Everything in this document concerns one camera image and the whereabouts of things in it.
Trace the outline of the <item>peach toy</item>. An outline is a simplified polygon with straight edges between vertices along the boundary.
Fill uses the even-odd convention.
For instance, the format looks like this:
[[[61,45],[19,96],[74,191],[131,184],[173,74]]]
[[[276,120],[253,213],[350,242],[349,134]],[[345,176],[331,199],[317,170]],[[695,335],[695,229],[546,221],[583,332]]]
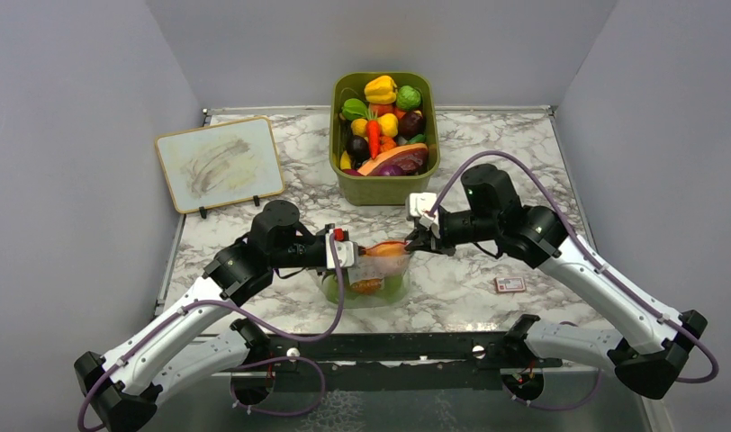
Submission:
[[[367,247],[364,252],[366,257],[404,257],[409,254],[404,241],[384,241],[372,247]]]

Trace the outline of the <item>clear zip bag orange zipper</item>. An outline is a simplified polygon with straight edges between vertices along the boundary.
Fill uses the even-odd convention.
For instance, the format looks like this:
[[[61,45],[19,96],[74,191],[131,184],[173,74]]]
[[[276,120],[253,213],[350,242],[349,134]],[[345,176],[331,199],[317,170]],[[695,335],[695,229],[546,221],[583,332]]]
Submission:
[[[412,254],[392,258],[370,257],[363,253],[354,267],[342,270],[345,309],[377,308],[400,302],[408,293],[411,282],[409,263]],[[351,282],[381,278],[383,289],[374,295],[357,295],[349,290]]]

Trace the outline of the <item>orange spiky pineapple toy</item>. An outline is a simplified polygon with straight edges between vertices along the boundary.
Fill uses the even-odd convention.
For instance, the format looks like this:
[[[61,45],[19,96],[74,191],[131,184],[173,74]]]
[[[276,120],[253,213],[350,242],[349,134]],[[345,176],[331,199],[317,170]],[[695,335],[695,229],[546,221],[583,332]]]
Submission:
[[[364,279],[351,282],[349,290],[357,295],[374,295],[383,289],[384,280],[381,278]]]

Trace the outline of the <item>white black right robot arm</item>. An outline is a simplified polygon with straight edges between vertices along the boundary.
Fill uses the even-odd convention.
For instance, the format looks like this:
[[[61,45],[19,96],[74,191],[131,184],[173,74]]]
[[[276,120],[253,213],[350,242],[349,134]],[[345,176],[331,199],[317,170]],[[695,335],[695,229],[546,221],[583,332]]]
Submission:
[[[458,245],[492,241],[498,257],[512,257],[552,277],[612,325],[576,328],[524,314],[497,348],[511,364],[554,358],[592,366],[652,400],[681,381],[708,325],[700,313],[679,312],[616,274],[554,210],[522,204],[505,171],[491,164],[473,166],[461,183],[466,211],[446,211],[435,193],[409,195],[407,218],[414,224],[406,238],[409,251],[452,256]]]

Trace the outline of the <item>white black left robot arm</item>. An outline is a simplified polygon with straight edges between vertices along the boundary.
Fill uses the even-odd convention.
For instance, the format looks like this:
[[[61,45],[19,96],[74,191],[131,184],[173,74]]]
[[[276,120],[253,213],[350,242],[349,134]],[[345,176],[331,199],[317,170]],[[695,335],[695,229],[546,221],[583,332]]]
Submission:
[[[99,355],[88,351],[74,363],[84,399],[77,428],[89,430],[86,414],[100,419],[97,430],[138,431],[169,397],[230,366],[256,369],[277,362],[269,334],[298,342],[329,337],[341,321],[318,335],[284,331],[244,310],[268,288],[280,269],[332,270],[338,276],[357,261],[359,247],[333,224],[316,234],[292,203],[265,205],[248,232],[215,254],[185,294],[143,330]]]

